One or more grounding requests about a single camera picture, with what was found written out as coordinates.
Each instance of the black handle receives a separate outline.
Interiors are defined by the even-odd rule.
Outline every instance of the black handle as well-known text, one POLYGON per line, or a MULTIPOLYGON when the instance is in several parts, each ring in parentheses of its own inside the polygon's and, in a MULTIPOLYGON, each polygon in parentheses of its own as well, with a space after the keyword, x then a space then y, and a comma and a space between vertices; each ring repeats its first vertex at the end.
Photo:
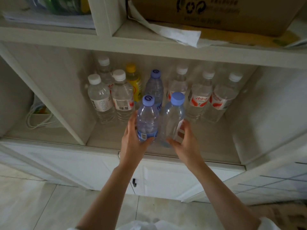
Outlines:
POLYGON ((135 178, 132 179, 133 187, 136 187, 135 178))

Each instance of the white bottle cap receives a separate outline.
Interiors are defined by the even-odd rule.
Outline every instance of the white bottle cap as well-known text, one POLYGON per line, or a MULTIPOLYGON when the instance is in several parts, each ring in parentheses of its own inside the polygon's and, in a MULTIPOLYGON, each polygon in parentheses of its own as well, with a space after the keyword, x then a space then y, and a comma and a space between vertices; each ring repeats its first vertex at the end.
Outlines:
POLYGON ((107 56, 102 56, 98 59, 98 62, 101 66, 108 66, 110 64, 110 59, 107 56))
POLYGON ((243 77, 242 73, 240 72, 231 72, 229 75, 229 80, 234 81, 234 82, 238 82, 241 80, 241 78, 243 77))
POLYGON ((116 81, 124 81, 126 79, 126 73, 122 69, 117 69, 113 72, 113 77, 116 81))
POLYGON ((184 75, 184 74, 187 73, 187 71, 188 71, 188 66, 186 66, 186 65, 178 65, 177 66, 177 73, 178 74, 184 75))
POLYGON ((101 78, 98 74, 92 74, 88 76, 88 81, 91 85, 98 85, 101 82, 101 78))
POLYGON ((203 78, 212 79, 214 77, 215 71, 213 69, 207 69, 203 71, 203 78))

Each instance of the hand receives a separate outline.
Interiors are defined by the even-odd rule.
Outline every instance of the hand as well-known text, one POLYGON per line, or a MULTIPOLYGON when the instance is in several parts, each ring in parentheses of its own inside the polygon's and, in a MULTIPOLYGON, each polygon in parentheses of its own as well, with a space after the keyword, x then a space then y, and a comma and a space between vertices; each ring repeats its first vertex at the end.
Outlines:
POLYGON ((190 122, 183 120, 180 128, 185 131, 184 134, 178 132, 178 135, 183 138, 182 143, 171 138, 166 140, 174 148, 180 160, 193 172, 196 166, 204 164, 204 160, 201 157, 198 141, 192 132, 190 122))
POLYGON ((120 152, 120 165, 128 166, 136 169, 143 158, 147 147, 153 142, 154 137, 148 138, 144 142, 140 142, 135 132, 137 111, 131 115, 126 127, 124 136, 122 137, 122 148, 120 152))

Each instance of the blue bottle cap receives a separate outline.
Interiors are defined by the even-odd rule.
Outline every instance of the blue bottle cap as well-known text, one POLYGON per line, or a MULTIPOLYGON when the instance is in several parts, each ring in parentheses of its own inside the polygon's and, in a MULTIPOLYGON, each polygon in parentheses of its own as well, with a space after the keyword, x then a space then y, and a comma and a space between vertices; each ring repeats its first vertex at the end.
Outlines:
POLYGON ((154 96, 145 95, 143 97, 143 105, 144 106, 153 106, 154 105, 154 96))
POLYGON ((181 92, 174 92, 171 96, 171 103, 174 106, 180 106, 185 102, 185 95, 181 92))
POLYGON ((157 78, 161 77, 161 72, 160 72, 160 70, 158 70, 158 69, 154 69, 154 70, 151 71, 150 76, 151 76, 152 78, 157 79, 157 78))

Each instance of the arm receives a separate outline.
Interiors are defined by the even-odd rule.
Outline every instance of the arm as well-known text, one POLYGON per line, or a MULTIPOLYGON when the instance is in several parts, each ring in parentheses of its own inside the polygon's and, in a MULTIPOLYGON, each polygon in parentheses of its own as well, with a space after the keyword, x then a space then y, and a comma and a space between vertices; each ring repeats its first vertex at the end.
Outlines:
POLYGON ((135 132, 136 112, 128 121, 122 138, 121 158, 88 211, 77 224, 80 230, 113 230, 131 177, 153 137, 141 143, 135 132))
POLYGON ((185 131, 184 137, 178 134, 183 137, 182 144, 170 138, 167 141, 201 183, 224 228, 227 230, 258 229, 261 221, 204 163, 190 123, 184 120, 182 127, 185 131))

